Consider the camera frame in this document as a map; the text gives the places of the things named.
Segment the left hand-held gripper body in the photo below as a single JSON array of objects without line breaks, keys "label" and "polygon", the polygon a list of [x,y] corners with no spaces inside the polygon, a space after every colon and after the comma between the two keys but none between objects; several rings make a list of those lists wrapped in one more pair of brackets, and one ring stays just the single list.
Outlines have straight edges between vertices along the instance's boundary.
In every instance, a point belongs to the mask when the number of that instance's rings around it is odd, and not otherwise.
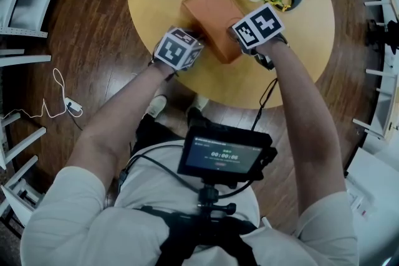
[{"label": "left hand-held gripper body", "polygon": [[204,49],[204,37],[192,30],[170,27],[156,45],[153,59],[160,60],[173,70],[186,70],[193,66]]}]

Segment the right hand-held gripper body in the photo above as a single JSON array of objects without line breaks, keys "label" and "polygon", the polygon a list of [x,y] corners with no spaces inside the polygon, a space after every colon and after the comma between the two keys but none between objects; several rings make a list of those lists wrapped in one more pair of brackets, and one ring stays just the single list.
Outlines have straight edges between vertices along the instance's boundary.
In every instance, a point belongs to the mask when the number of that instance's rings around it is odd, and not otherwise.
[{"label": "right hand-held gripper body", "polygon": [[268,70],[274,69],[272,60],[256,49],[270,39],[275,39],[288,45],[288,41],[281,34],[285,29],[279,16],[269,3],[266,3],[249,13],[240,21],[232,25],[241,43],[241,52],[254,57],[256,62]]}]

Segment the orange cardboard box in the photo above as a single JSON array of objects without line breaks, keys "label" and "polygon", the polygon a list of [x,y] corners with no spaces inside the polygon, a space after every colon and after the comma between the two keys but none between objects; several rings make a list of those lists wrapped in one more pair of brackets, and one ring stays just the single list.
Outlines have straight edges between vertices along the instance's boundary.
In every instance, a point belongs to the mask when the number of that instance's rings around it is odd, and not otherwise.
[{"label": "orange cardboard box", "polygon": [[230,32],[244,17],[235,0],[183,0],[181,7],[201,29],[222,64],[230,64],[241,55],[240,45]]}]

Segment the person's left forearm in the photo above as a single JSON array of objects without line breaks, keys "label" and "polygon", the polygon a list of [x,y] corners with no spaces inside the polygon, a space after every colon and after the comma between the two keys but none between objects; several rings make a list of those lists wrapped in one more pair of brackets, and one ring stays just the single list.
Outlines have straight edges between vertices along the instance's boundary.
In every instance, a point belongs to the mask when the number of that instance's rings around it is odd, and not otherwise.
[{"label": "person's left forearm", "polygon": [[105,189],[116,174],[127,147],[154,94],[174,70],[157,61],[128,82],[95,114],[82,130],[67,166],[94,174]]}]

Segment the person's right forearm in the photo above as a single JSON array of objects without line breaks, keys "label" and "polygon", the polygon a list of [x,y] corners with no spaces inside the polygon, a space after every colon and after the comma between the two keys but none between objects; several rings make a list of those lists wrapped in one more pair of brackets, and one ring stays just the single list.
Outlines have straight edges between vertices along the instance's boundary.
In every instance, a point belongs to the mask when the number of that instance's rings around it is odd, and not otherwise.
[{"label": "person's right forearm", "polygon": [[333,118],[302,62],[284,42],[258,50],[275,66],[291,146],[299,212],[345,190],[339,136]]}]

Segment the person's right hand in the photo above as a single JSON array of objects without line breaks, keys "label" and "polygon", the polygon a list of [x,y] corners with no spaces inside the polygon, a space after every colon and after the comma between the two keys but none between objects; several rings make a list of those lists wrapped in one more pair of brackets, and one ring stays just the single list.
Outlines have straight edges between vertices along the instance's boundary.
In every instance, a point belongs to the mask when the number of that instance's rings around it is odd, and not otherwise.
[{"label": "person's right hand", "polygon": [[227,33],[228,33],[229,38],[232,41],[235,41],[235,43],[237,43],[241,47],[241,43],[240,43],[239,37],[236,35],[236,33],[234,32],[234,30],[233,30],[233,28],[231,26],[228,27]]}]

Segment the person's left white shoe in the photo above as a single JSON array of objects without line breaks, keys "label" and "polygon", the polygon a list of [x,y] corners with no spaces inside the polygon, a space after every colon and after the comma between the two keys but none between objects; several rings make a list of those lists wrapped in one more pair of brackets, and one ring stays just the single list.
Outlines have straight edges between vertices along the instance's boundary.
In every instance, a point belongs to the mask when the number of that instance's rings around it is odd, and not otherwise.
[{"label": "person's left white shoe", "polygon": [[165,95],[157,95],[152,98],[149,106],[146,109],[145,116],[156,118],[166,107],[167,97]]}]

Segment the person's white shoe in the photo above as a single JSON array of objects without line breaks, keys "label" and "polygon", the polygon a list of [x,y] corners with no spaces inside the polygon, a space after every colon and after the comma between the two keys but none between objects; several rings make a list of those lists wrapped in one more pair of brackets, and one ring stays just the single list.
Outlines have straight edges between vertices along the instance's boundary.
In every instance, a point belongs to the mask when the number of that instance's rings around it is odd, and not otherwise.
[{"label": "person's white shoe", "polygon": [[167,97],[165,95],[157,95],[152,98],[149,106],[146,109],[145,116],[156,118],[166,107]]},{"label": "person's white shoe", "polygon": [[189,111],[190,111],[192,108],[196,108],[196,109],[198,109],[199,111],[202,111],[203,108],[208,104],[208,102],[209,102],[209,99],[208,99],[208,98],[206,98],[206,97],[204,97],[204,96],[202,96],[202,95],[196,94],[195,97],[194,97],[194,99],[193,99],[193,101],[191,102],[191,104],[190,104],[189,107],[187,108],[186,114],[188,114]]}]

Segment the person's right white shoe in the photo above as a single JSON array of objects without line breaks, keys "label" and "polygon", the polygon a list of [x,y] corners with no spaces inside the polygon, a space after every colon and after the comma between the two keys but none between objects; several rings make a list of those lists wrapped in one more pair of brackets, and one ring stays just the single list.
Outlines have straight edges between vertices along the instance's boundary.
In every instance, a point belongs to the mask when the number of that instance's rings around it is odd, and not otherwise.
[{"label": "person's right white shoe", "polygon": [[189,107],[187,108],[186,114],[188,114],[189,111],[190,111],[192,108],[196,108],[196,109],[198,109],[199,111],[202,111],[203,108],[208,104],[208,102],[209,102],[209,99],[208,99],[208,98],[206,98],[206,97],[204,97],[204,96],[202,96],[202,95],[196,94],[195,97],[194,97],[194,99],[193,99],[193,101],[191,102],[191,104],[190,104]]}]

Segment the person's black trousers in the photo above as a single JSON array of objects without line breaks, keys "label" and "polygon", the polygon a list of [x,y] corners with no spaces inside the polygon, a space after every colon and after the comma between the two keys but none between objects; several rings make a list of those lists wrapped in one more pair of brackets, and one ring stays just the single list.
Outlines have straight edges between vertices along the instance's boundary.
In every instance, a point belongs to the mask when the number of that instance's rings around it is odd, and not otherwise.
[{"label": "person's black trousers", "polygon": [[158,123],[156,118],[145,116],[141,119],[136,130],[136,140],[130,155],[153,145],[160,143],[184,140],[185,138],[172,132],[169,128]]}]

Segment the white power strip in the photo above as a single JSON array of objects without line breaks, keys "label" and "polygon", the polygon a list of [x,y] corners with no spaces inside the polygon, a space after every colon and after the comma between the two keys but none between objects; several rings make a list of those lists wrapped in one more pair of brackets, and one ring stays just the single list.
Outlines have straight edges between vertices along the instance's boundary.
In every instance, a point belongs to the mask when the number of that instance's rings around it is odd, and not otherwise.
[{"label": "white power strip", "polygon": [[68,97],[65,97],[65,105],[68,110],[73,110],[74,112],[77,113],[82,111],[82,106]]}]

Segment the black chest monitor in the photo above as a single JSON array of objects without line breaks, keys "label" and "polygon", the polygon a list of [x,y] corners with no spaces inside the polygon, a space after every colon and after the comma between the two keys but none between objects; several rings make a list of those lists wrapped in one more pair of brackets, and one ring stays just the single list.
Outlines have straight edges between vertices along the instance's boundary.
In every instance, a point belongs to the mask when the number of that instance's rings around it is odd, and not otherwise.
[{"label": "black chest monitor", "polygon": [[276,155],[266,133],[220,125],[192,126],[177,173],[233,188],[237,183],[262,180],[263,169]]}]

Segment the black tripod equipment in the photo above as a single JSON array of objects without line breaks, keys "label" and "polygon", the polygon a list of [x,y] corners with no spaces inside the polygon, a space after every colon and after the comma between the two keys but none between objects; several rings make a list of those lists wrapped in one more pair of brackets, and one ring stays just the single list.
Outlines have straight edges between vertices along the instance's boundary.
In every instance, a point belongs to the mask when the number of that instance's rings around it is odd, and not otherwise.
[{"label": "black tripod equipment", "polygon": [[399,22],[390,20],[387,24],[379,25],[373,19],[367,21],[365,45],[375,44],[379,49],[389,46],[392,54],[396,55],[399,50]]}]

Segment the white wooden rack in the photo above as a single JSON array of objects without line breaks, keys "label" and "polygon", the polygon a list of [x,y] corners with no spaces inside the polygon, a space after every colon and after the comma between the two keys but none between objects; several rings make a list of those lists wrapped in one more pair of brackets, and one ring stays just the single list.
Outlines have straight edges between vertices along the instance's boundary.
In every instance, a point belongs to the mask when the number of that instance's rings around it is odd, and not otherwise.
[{"label": "white wooden rack", "polygon": [[365,73],[381,78],[377,106],[371,124],[353,118],[352,122],[379,140],[390,142],[394,131],[399,131],[399,74],[366,69]]}]

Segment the white slatted rack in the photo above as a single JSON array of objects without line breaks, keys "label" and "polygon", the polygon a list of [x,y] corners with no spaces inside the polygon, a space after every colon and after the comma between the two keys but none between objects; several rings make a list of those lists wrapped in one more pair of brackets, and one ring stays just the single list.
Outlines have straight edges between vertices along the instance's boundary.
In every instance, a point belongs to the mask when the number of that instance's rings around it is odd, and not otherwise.
[{"label": "white slatted rack", "polygon": [[[0,68],[49,61],[51,61],[50,55],[25,55],[22,49],[0,49]],[[2,146],[3,129],[20,118],[20,112],[12,112],[5,118],[0,118],[0,168],[2,169],[6,169],[17,155],[46,133],[46,128],[42,126],[6,151]],[[6,223],[12,219],[21,227],[25,227],[34,209],[41,202],[43,194],[37,192],[24,179],[24,175],[37,161],[38,157],[34,155],[4,185],[0,185],[5,195],[5,200],[0,203],[0,222]]]}]

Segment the black chest harness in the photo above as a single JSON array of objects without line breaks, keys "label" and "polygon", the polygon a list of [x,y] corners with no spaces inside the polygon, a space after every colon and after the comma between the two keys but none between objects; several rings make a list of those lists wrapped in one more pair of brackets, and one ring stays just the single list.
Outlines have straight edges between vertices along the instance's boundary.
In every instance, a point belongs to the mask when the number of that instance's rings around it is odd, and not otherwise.
[{"label": "black chest harness", "polygon": [[182,266],[198,246],[220,247],[234,257],[239,266],[258,266],[252,247],[241,236],[256,230],[254,224],[235,217],[210,217],[164,212],[151,206],[142,212],[163,219],[169,236],[160,245],[160,256],[155,266]]}]

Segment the person's white shirt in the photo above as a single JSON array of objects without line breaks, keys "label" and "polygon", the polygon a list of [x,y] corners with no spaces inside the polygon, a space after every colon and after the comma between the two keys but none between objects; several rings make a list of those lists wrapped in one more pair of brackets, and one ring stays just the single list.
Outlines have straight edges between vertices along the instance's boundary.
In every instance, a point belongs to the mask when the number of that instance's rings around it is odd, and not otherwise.
[{"label": "person's white shirt", "polygon": [[[159,217],[142,212],[151,206],[165,212],[195,214],[202,186],[188,177],[184,186],[174,173],[182,141],[139,151],[115,204],[105,207],[106,190],[91,172],[66,167],[56,176],[32,213],[21,240],[23,266],[155,266],[169,228]],[[255,225],[243,235],[258,266],[358,266],[353,214],[345,192],[331,194],[307,208],[293,235],[262,227],[251,188],[232,195],[220,186],[221,204],[236,204],[235,218]]]}]

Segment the white cabinet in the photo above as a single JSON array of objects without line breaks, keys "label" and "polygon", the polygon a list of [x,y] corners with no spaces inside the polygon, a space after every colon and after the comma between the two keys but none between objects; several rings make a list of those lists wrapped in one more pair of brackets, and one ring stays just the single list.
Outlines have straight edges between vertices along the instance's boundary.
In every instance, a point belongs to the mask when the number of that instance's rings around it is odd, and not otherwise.
[{"label": "white cabinet", "polygon": [[382,265],[399,248],[399,172],[358,148],[346,173],[360,265]]}]

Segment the black monitor mount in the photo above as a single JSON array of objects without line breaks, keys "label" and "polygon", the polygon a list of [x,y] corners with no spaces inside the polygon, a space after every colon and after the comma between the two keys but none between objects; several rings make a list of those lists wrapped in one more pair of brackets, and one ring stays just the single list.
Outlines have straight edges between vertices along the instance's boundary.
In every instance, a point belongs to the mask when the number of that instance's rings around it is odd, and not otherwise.
[{"label": "black monitor mount", "polygon": [[236,212],[236,204],[230,203],[226,206],[219,206],[219,191],[214,184],[205,184],[198,193],[199,213],[202,216],[210,216],[213,211],[223,212],[226,215],[233,215]]}]

